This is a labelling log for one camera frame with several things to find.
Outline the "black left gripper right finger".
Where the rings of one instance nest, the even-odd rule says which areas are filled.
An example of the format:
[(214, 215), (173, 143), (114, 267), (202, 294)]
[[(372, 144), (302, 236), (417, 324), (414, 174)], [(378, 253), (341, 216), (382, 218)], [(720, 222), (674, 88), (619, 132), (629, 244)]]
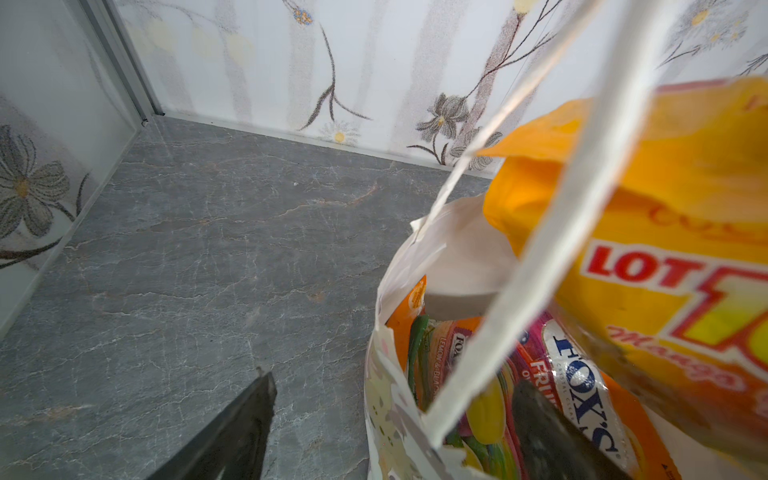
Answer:
[(514, 387), (512, 416), (530, 479), (629, 477), (528, 381), (521, 381)]

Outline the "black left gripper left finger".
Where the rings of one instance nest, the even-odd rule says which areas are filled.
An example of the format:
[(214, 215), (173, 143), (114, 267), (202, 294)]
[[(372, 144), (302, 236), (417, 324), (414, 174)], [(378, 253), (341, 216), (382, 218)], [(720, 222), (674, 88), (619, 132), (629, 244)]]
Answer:
[(260, 375), (150, 477), (259, 479), (276, 396), (273, 375)]

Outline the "green Fox's spring tea packet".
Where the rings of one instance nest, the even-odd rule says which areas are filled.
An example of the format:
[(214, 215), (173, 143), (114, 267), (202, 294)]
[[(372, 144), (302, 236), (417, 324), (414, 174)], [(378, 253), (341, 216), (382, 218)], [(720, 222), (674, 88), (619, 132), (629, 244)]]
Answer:
[(422, 352), (422, 343), (425, 332), (429, 326), (429, 317), (426, 314), (419, 315), (411, 325), (409, 335), (408, 360), (407, 360), (407, 379), (411, 393), (414, 396), (416, 405), (420, 405), (420, 354)]

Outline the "cartoon animal paper bag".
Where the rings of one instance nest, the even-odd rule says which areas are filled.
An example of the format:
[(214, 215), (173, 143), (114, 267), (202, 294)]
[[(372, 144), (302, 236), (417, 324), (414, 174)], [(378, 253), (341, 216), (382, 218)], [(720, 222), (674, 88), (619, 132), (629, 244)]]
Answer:
[[(763, 76), (764, 59), (726, 64), (761, 1), (582, 1), (534, 46), (498, 112), (474, 135), (429, 213), (378, 287), (365, 359), (371, 479), (495, 479), (464, 468), (444, 437), (495, 378), (523, 333), (555, 318), (602, 373), (648, 414), (677, 479), (763, 479), (765, 462), (707, 446), (646, 406), (571, 335), (555, 293), (634, 155), (652, 102), (668, 85)], [(421, 279), (438, 321), (481, 318), (426, 411), (420, 411), (386, 325)]]

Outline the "yellow snack packet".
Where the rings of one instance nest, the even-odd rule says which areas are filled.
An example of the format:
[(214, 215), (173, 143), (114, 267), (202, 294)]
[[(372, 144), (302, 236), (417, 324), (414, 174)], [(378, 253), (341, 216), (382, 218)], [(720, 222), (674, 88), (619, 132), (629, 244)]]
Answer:
[(767, 459), (767, 80), (662, 87), (553, 304), (621, 386)]

